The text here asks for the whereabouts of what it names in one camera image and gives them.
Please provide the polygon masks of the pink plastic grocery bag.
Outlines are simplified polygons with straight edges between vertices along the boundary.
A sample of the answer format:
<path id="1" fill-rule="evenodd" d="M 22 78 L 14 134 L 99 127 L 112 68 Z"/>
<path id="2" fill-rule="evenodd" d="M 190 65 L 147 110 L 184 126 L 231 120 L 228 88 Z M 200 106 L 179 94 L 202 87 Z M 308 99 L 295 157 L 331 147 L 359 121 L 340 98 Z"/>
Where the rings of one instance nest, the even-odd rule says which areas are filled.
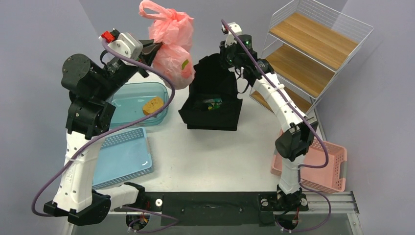
<path id="1" fill-rule="evenodd" d="M 149 39 L 161 43 L 153 67 L 169 78 L 176 90 L 185 89 L 195 77 L 190 54 L 194 18 L 151 0 L 141 1 L 138 13 L 153 21 L 148 27 Z"/>

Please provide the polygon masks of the black fabric grocery bag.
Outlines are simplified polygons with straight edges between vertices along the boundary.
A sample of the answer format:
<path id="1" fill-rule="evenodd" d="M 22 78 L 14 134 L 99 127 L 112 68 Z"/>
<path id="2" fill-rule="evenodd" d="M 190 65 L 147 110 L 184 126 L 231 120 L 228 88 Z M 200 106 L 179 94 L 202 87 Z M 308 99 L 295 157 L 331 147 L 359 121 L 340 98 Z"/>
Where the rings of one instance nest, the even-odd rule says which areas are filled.
<path id="1" fill-rule="evenodd" d="M 189 130 L 236 131 L 242 107 L 236 77 L 211 54 L 194 65 L 195 76 L 179 114 Z"/>

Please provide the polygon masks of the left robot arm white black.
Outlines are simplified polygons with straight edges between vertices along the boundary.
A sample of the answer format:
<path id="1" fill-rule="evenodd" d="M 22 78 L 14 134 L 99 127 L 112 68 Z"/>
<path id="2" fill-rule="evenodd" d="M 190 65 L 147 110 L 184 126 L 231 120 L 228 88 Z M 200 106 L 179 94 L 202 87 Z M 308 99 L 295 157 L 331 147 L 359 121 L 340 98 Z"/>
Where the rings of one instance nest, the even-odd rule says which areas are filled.
<path id="1" fill-rule="evenodd" d="M 67 149 L 61 182 L 53 200 L 44 204 L 49 216 L 65 216 L 77 226 L 102 222 L 110 210 L 127 205 L 144 208 L 145 188 L 126 182 L 118 187 L 94 190 L 93 175 L 104 134 L 109 131 L 115 106 L 109 98 L 134 74 L 147 71 L 113 58 L 101 68 L 84 54 L 70 56 L 62 66 L 61 84 L 71 104 L 66 121 Z"/>

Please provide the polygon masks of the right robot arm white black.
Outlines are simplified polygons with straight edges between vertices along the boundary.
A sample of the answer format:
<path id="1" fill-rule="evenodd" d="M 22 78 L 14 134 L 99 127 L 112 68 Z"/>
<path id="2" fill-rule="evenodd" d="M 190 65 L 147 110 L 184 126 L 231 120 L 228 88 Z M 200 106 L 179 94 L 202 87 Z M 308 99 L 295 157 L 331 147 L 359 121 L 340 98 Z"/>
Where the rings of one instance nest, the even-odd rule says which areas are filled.
<path id="1" fill-rule="evenodd" d="M 242 43 L 239 44 L 231 34 L 221 42 L 221 62 L 225 68 L 241 70 L 243 78 L 265 99 L 281 125 L 281 135 L 275 141 L 282 163 L 277 207 L 281 210 L 305 207 L 307 202 L 299 184 L 299 165 L 303 164 L 314 140 L 317 121 L 296 107 L 272 65 L 257 57 L 252 49 L 251 35 L 242 34 L 238 38 Z"/>

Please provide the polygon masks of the teal transparent plastic tray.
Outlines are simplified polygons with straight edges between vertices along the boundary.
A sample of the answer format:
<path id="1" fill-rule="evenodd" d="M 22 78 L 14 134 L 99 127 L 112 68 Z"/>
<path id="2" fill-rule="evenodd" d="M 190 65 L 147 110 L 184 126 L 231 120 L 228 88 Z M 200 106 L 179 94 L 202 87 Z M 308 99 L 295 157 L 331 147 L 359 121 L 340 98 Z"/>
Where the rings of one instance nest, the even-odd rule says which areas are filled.
<path id="1" fill-rule="evenodd" d="M 116 107 L 110 129 L 115 129 L 145 116 L 143 107 L 151 99 L 169 99 L 167 88 L 159 82 L 132 83 L 122 86 L 108 102 Z"/>

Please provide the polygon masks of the brown bread slice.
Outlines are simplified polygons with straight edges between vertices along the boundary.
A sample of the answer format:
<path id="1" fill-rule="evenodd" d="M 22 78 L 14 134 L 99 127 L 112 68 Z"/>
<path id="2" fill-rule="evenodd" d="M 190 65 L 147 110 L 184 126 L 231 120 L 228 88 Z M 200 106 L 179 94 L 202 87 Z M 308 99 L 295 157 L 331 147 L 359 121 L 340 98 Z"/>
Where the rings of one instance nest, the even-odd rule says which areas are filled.
<path id="1" fill-rule="evenodd" d="M 142 112 L 144 115 L 149 115 L 149 114 L 154 113 L 156 110 L 158 110 L 163 105 L 164 105 L 164 100 L 161 97 L 156 96 L 150 99 L 149 101 L 147 101 L 143 105 Z"/>

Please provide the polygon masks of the blue perforated plastic basket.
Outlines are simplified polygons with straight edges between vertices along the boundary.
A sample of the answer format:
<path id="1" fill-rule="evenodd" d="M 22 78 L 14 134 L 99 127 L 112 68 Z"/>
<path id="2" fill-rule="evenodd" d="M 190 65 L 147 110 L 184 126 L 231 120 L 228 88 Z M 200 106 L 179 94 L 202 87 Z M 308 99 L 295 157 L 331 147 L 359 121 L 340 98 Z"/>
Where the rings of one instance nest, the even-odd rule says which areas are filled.
<path id="1" fill-rule="evenodd" d="M 107 136 L 99 151 L 92 188 L 113 187 L 154 171 L 143 127 Z"/>

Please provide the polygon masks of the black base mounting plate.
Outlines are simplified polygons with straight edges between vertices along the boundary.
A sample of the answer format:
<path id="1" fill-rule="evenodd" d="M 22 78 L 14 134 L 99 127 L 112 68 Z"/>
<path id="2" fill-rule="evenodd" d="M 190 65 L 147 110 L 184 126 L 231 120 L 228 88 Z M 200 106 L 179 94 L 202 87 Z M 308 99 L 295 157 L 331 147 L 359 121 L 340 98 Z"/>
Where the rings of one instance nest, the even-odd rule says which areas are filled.
<path id="1" fill-rule="evenodd" d="M 146 192 L 138 208 L 174 217 L 180 226 L 272 226 L 309 209 L 305 194 L 284 199 L 275 191 Z"/>

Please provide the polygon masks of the pink perforated plastic basket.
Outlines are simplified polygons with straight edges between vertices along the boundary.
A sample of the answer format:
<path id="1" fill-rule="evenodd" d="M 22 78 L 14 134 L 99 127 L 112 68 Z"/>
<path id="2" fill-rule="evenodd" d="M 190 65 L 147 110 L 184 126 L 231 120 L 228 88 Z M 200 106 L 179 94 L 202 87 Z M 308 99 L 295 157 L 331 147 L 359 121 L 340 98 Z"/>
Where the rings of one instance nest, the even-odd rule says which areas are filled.
<path id="1" fill-rule="evenodd" d="M 344 147 L 327 141 L 323 142 L 328 152 L 328 164 L 324 168 L 301 169 L 301 183 L 312 189 L 325 193 L 343 192 L 346 187 L 347 151 Z M 322 165 L 325 163 L 325 153 L 316 138 L 314 138 L 304 163 L 306 165 Z"/>

